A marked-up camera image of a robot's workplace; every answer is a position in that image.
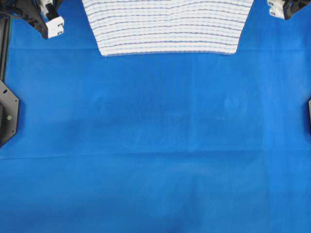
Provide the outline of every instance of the blue table cover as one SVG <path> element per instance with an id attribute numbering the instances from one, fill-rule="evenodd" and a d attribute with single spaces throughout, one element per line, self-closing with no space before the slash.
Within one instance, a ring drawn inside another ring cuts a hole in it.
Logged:
<path id="1" fill-rule="evenodd" d="M 311 8 L 255 0 L 235 55 L 102 57 L 81 1 L 14 20 L 1 233 L 310 233 Z"/>

